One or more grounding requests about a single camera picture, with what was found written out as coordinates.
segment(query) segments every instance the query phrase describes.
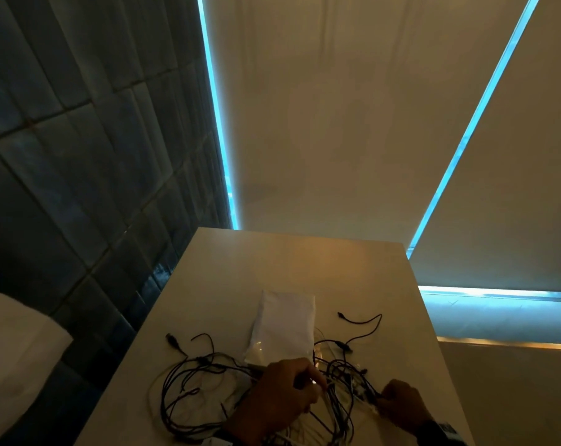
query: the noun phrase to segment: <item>white table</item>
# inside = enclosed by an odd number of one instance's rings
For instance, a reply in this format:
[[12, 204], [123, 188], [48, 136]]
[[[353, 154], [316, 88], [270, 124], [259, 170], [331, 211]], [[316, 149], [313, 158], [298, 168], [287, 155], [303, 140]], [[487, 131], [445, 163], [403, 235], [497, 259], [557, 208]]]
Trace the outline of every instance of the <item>white table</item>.
[[[336, 312], [352, 319], [383, 313], [373, 336], [351, 343], [350, 361], [368, 368], [380, 390], [391, 378], [418, 387], [434, 417], [474, 445], [402, 244], [209, 228], [196, 232], [76, 445], [173, 443], [147, 408], [148, 388], [180, 359], [165, 334], [196, 355], [205, 353], [204, 344], [189, 339], [207, 331], [217, 351], [241, 358], [262, 289], [314, 294], [316, 326], [333, 339], [368, 331]], [[153, 406], [160, 382], [148, 397]], [[366, 413], [357, 421], [354, 444], [416, 443]]]

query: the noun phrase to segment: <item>tangled cable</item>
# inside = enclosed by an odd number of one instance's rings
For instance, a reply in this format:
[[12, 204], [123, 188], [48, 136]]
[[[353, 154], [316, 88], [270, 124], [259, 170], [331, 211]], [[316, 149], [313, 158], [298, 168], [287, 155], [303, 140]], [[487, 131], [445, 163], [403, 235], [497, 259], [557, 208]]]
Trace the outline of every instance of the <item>tangled cable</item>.
[[[335, 339], [322, 339], [316, 341], [315, 345], [321, 343], [332, 343], [338, 346], [342, 351], [342, 359], [325, 360], [321, 357], [313, 355], [313, 362], [320, 372], [328, 380], [328, 391], [325, 395], [325, 402], [332, 416], [332, 426], [328, 426], [321, 418], [314, 412], [310, 411], [311, 416], [327, 431], [332, 435], [329, 445], [337, 445], [340, 443], [351, 442], [353, 436], [355, 435], [354, 424], [351, 420], [351, 413], [355, 402], [360, 401], [362, 403], [374, 404], [376, 398], [381, 397], [373, 387], [373, 385], [366, 379], [367, 369], [359, 370], [357, 367], [353, 366], [346, 359], [346, 354], [352, 352], [349, 343], [354, 339], [364, 338], [372, 335], [380, 326], [382, 320], [382, 315], [377, 315], [368, 321], [356, 322], [347, 319], [342, 313], [338, 313], [341, 319], [347, 322], [364, 325], [368, 324], [375, 319], [378, 320], [375, 328], [365, 335], [360, 335], [358, 337], [353, 337], [346, 342], [338, 341]], [[196, 338], [206, 336], [210, 340], [211, 352], [204, 356], [198, 356], [195, 358], [190, 358], [179, 346], [179, 343], [175, 337], [171, 334], [166, 335], [167, 342], [184, 355], [184, 359], [174, 365], [165, 377], [163, 382], [163, 388], [161, 390], [160, 397], [160, 417], [165, 426], [165, 428], [173, 434], [175, 440], [184, 442], [186, 444], [200, 444], [202, 440], [213, 435], [218, 429], [221, 428], [222, 422], [207, 422], [199, 425], [184, 425], [173, 420], [173, 413], [175, 408], [183, 400], [189, 397], [197, 395], [200, 391], [200, 387], [193, 387], [191, 385], [192, 379], [200, 374], [211, 374], [211, 375], [222, 375], [227, 371], [237, 372], [242, 375], [246, 375], [253, 381], [258, 380], [262, 373], [241, 365], [234, 357], [227, 355], [222, 352], [216, 352], [214, 349], [214, 342], [209, 334], [203, 333], [196, 335], [191, 339], [194, 341]], [[179, 394], [171, 400], [167, 397], [168, 393], [172, 390], [175, 382], [179, 383]], [[249, 389], [247, 389], [240, 399], [235, 403], [233, 409], [237, 408], [241, 401], [249, 394]], [[347, 395], [347, 402], [341, 402], [340, 393]], [[227, 418], [227, 411], [225, 406], [220, 404], [222, 412]], [[289, 438], [290, 435], [271, 435], [266, 438], [263, 444], [273, 445], [282, 444], [288, 445], [290, 443], [295, 443]]]

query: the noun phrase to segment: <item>white cloth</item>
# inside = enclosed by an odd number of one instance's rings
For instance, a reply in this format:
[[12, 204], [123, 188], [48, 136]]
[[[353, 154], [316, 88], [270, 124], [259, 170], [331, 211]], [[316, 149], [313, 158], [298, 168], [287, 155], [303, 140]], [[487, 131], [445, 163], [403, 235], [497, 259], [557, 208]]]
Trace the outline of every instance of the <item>white cloth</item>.
[[315, 321], [313, 295], [262, 291], [245, 362], [267, 366], [300, 357], [311, 360]]
[[0, 293], [0, 436], [34, 402], [71, 342], [50, 317]]

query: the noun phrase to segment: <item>wrist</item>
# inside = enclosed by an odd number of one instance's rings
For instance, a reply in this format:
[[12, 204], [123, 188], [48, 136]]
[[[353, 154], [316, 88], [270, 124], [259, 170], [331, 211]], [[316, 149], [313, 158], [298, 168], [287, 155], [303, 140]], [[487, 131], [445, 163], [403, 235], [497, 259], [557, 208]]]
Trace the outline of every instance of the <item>wrist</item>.
[[257, 416], [250, 414], [244, 407], [239, 407], [222, 428], [247, 446], [258, 446], [267, 434]]

